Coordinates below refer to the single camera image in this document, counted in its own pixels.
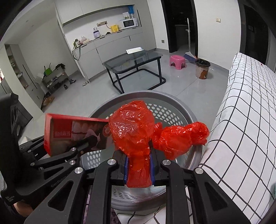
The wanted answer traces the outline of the red toothpaste box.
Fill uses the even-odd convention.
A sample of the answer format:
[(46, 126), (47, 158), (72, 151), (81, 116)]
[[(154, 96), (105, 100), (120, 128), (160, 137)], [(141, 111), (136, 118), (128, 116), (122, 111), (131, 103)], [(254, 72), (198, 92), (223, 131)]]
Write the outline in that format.
[(98, 138), (92, 151), (106, 149), (113, 143), (107, 119), (52, 113), (45, 116), (44, 149), (49, 156), (62, 154), (91, 135)]

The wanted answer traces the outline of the red plastic bag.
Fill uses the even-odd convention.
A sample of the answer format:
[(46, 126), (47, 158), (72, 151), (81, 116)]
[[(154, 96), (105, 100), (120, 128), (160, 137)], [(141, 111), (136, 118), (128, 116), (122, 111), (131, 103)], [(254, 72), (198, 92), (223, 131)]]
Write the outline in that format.
[(109, 128), (116, 149), (129, 159), (126, 181), (129, 188), (152, 186), (150, 148), (174, 160), (192, 146), (205, 145), (210, 135), (202, 122), (163, 127), (162, 123), (155, 122), (154, 115), (142, 100), (131, 101), (117, 109), (109, 119)]

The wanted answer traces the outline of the grey perforated laundry basket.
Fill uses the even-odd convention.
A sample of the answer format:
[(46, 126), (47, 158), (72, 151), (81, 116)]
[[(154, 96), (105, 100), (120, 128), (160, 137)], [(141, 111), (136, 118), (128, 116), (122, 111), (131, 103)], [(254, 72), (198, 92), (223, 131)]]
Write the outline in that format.
[[(143, 100), (152, 112), (155, 123), (162, 122), (163, 127), (185, 126), (196, 122), (196, 116), (182, 101), (172, 95), (152, 90), (136, 91), (119, 95), (105, 102), (89, 117), (108, 119), (121, 106)], [(107, 149), (88, 152), (81, 157), (85, 170), (96, 168), (102, 161), (110, 159), (114, 153), (114, 143)], [(177, 157), (175, 162), (182, 168), (193, 170), (199, 166), (202, 146), (193, 146), (187, 153)], [(165, 203), (166, 187), (128, 188), (112, 186), (111, 208), (123, 211), (142, 211), (156, 208)]]

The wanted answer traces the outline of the shoe rack with shoes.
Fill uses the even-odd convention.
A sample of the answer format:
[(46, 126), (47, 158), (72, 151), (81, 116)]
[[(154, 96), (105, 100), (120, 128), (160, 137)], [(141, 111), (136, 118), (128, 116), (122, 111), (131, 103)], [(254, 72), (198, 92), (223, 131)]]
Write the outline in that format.
[(63, 63), (60, 63), (51, 72), (50, 67), (45, 70), (42, 84), (46, 87), (49, 93), (54, 93), (61, 86), (67, 89), (68, 86), (65, 84), (66, 81), (69, 81), (69, 84), (76, 82), (76, 80), (69, 78), (65, 68), (66, 66)]

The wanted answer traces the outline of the black glass coffee table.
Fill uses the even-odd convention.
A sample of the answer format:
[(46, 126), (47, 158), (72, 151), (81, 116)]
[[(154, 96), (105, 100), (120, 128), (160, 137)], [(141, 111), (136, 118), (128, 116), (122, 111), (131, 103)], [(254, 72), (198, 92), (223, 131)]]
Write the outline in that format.
[[(110, 77), (113, 87), (120, 93), (124, 94), (124, 88), (122, 86), (122, 80), (144, 71), (148, 74), (157, 77), (159, 82), (154, 86), (148, 88), (153, 90), (166, 83), (166, 79), (162, 76), (161, 71), (161, 53), (157, 53), (152, 50), (141, 50), (139, 52), (128, 54), (124, 53), (119, 56), (116, 56), (112, 59), (109, 59), (103, 62), (103, 66), (106, 68), (107, 73)], [(158, 73), (155, 73), (147, 68), (142, 68), (143, 65), (146, 65), (151, 62), (157, 62)]]

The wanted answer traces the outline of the white black checked bed cover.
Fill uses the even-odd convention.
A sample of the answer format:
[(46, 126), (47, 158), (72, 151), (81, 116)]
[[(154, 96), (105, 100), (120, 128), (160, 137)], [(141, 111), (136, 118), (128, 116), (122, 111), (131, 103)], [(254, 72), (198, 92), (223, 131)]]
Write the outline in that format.
[(197, 165), (260, 223), (275, 205), (275, 73), (238, 52), (222, 98)]

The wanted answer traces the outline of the pink plastic stool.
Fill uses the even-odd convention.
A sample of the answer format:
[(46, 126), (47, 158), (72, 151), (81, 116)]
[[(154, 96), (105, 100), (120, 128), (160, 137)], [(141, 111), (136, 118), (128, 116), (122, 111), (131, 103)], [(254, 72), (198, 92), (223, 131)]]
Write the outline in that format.
[(186, 68), (186, 60), (184, 57), (180, 55), (171, 55), (169, 59), (169, 66), (174, 65), (177, 70), (181, 70), (182, 68)]

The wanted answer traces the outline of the brown patterned waste bin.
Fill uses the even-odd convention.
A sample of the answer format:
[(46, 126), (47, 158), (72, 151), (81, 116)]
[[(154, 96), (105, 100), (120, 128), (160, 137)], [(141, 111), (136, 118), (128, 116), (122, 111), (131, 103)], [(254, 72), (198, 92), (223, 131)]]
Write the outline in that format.
[(206, 79), (210, 68), (210, 62), (198, 58), (196, 60), (196, 77), (199, 79)]

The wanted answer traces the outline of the broom with blue dustpan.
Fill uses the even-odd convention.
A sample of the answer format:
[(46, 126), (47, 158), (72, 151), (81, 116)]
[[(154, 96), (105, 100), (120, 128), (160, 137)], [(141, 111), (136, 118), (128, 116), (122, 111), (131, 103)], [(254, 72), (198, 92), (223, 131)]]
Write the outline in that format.
[(186, 29), (188, 34), (188, 52), (185, 53), (184, 57), (190, 62), (195, 63), (197, 60), (197, 57), (194, 56), (191, 52), (191, 38), (190, 38), (190, 25), (189, 25), (189, 18), (187, 18), (188, 28)]

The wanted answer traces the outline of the clear purple-label bottle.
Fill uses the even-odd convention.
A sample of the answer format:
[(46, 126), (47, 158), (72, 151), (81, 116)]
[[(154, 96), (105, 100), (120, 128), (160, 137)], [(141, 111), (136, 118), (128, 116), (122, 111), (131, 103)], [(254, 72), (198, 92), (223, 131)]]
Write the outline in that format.
[(93, 28), (93, 36), (94, 36), (95, 39), (97, 39), (101, 36), (100, 31), (98, 30), (97, 27)]

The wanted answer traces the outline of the grey kitchen cabinet counter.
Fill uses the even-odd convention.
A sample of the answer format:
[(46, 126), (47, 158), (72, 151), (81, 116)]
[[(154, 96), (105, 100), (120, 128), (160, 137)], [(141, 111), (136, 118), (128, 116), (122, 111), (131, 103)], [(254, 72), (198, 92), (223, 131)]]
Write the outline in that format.
[[(89, 81), (101, 74), (102, 63), (126, 52), (127, 49), (142, 47), (145, 50), (156, 48), (154, 28), (147, 1), (55, 1), (58, 23), (72, 49), (76, 39), (89, 40), (81, 50), (74, 50), (76, 63), (82, 76)], [(134, 18), (138, 27), (112, 33), (110, 26), (118, 25), (128, 6), (133, 5)], [(101, 36), (93, 36), (97, 27)]]

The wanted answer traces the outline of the yellow container on counter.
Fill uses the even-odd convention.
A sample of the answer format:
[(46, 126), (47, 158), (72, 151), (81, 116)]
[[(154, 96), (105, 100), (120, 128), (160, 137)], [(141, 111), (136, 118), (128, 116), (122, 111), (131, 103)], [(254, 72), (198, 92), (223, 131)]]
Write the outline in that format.
[(112, 25), (110, 26), (111, 32), (116, 33), (119, 31), (119, 26), (118, 25)]

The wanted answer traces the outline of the white microwave oven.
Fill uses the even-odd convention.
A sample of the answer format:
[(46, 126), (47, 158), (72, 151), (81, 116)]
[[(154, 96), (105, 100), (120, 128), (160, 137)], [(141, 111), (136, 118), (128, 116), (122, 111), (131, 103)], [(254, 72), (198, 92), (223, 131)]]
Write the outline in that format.
[(129, 19), (124, 19), (120, 20), (119, 23), (119, 28), (120, 30), (122, 29), (128, 29), (128, 28), (135, 28), (138, 27), (138, 21), (136, 18), (129, 18)]

